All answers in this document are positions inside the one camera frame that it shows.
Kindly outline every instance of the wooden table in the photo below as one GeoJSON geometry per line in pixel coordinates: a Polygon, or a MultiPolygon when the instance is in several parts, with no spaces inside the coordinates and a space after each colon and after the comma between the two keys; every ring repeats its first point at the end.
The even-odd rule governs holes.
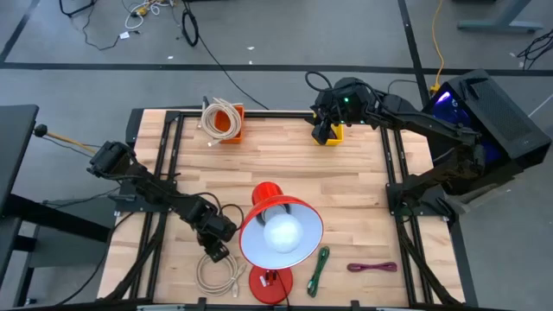
{"type": "MultiPolygon", "coordinates": [[[[137,159],[150,171],[155,166],[165,112],[144,111],[138,132],[137,159]]],[[[369,126],[346,128],[346,139],[341,145],[322,147],[314,145],[310,136],[312,125],[301,119],[247,118],[241,144],[210,148],[207,142],[211,139],[196,128],[197,123],[198,118],[194,117],[185,121],[176,170],[181,173],[177,177],[179,191],[189,194],[208,191],[216,194],[221,204],[239,204],[248,213],[253,188],[261,181],[274,181],[285,194],[308,202],[322,216],[325,231],[321,245],[330,247],[330,258],[321,276],[319,294],[311,298],[306,291],[315,269],[314,253],[292,268],[294,288],[290,304],[349,306],[351,300],[359,300],[361,306],[408,305],[396,227],[387,207],[387,173],[378,130],[369,126]],[[346,270],[348,263],[387,261],[396,262],[399,271],[346,270]]],[[[432,161],[426,138],[405,131],[403,140],[410,172],[420,174],[430,169],[432,161]]],[[[391,145],[395,155],[395,144],[391,145]]],[[[164,172],[169,158],[168,151],[164,172]]],[[[396,175],[401,181],[399,169],[396,175]]],[[[239,223],[238,212],[227,210],[226,214],[239,223]]],[[[99,297],[109,294],[134,262],[143,217],[143,213],[133,215],[113,235],[99,297]]],[[[429,267],[453,297],[464,301],[447,224],[439,217],[418,219],[429,267]]],[[[239,263],[245,261],[238,247],[238,234],[227,246],[239,263]]],[[[176,214],[170,214],[154,301],[196,303],[198,297],[205,296],[194,282],[195,266],[203,254],[190,226],[176,214]]],[[[411,265],[418,301],[423,301],[418,270],[412,261],[411,265]]],[[[141,295],[145,292],[149,264],[145,267],[141,295]]],[[[250,268],[238,280],[238,298],[232,298],[229,292],[220,297],[208,296],[207,303],[258,304],[248,287],[250,268]]],[[[211,263],[207,269],[211,271],[206,276],[209,282],[228,278],[223,263],[211,263]]]]}

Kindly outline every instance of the red desk lamp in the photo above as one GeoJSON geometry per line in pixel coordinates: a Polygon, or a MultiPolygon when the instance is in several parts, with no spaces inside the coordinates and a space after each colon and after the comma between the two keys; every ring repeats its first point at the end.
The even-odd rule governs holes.
{"type": "Polygon", "coordinates": [[[253,268],[250,289],[261,302],[277,304],[292,290],[291,266],[309,257],[322,239],[322,219],[309,204],[283,195],[273,182],[251,194],[253,208],[240,230],[240,250],[253,268]]]}

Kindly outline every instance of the gray floor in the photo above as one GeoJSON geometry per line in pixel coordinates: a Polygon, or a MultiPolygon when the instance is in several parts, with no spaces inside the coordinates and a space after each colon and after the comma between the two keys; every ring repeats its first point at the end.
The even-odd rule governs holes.
{"type": "MultiPolygon", "coordinates": [[[[88,0],[65,0],[67,10],[88,0]]],[[[447,68],[518,69],[517,53],[532,35],[492,35],[460,32],[460,19],[496,16],[507,1],[466,4],[445,1],[437,23],[437,38],[447,68]]],[[[10,37],[30,0],[0,0],[0,46],[10,37]]],[[[438,67],[430,35],[437,1],[407,0],[416,43],[424,67],[438,67]]],[[[386,0],[226,0],[193,3],[200,32],[212,52],[225,64],[363,65],[412,67],[397,2],[386,0]]],[[[553,3],[534,0],[521,19],[553,27],[548,14],[553,3]]],[[[175,10],[180,20],[181,9],[175,10]]],[[[87,28],[89,40],[109,45],[124,31],[126,12],[119,1],[100,0],[87,28]]],[[[80,29],[86,15],[69,20],[56,1],[42,0],[31,16],[7,61],[28,63],[168,63],[213,64],[203,48],[190,48],[176,40],[179,29],[168,8],[159,16],[146,16],[140,35],[120,41],[116,48],[99,52],[84,44],[80,29]]],[[[553,53],[535,69],[553,69],[553,53]]],[[[303,81],[303,73],[246,73],[230,75],[254,98],[271,109],[307,109],[316,94],[303,81]]],[[[393,79],[411,75],[329,73],[336,81],[357,76],[385,89],[393,79]]],[[[443,76],[442,81],[450,77],[443,76]]],[[[553,77],[495,77],[523,111],[530,113],[553,93],[553,77]]],[[[433,76],[426,77],[428,85],[433,76]]],[[[421,106],[414,84],[398,83],[392,91],[421,106]]],[[[38,123],[51,131],[86,142],[122,140],[130,109],[197,105],[201,96],[217,96],[257,108],[221,72],[141,72],[76,70],[0,70],[0,105],[37,104],[38,123]]],[[[533,116],[553,136],[553,105],[533,116]]],[[[91,196],[114,185],[86,171],[87,159],[41,139],[32,139],[14,192],[32,200],[91,196]]],[[[492,195],[461,217],[474,286],[482,307],[517,310],[553,309],[549,291],[553,280],[553,212],[548,187],[553,159],[492,195]]],[[[16,275],[16,264],[10,269],[16,275]]],[[[43,268],[35,272],[30,295],[52,304],[77,289],[93,270],[84,265],[43,268]]],[[[74,301],[91,301],[97,277],[74,301]]],[[[6,307],[7,290],[0,302],[6,307]]]]}

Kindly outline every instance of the lamp shade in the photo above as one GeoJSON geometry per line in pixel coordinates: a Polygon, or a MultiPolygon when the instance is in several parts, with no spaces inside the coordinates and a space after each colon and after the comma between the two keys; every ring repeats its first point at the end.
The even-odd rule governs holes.
{"type": "Polygon", "coordinates": [[[285,269],[316,250],[323,224],[313,207],[284,195],[273,182],[257,185],[251,200],[254,207],[240,230],[240,250],[251,264],[266,270],[285,269]]]}

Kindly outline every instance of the green cable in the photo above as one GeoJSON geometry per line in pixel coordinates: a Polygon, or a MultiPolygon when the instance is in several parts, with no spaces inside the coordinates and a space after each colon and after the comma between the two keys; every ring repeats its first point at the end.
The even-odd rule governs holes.
{"type": "Polygon", "coordinates": [[[328,256],[330,256],[330,249],[328,246],[322,247],[319,250],[319,259],[317,260],[317,266],[315,267],[315,273],[311,276],[311,280],[308,282],[308,294],[315,298],[317,296],[317,289],[319,289],[319,278],[321,277],[322,268],[327,263],[328,256]]]}

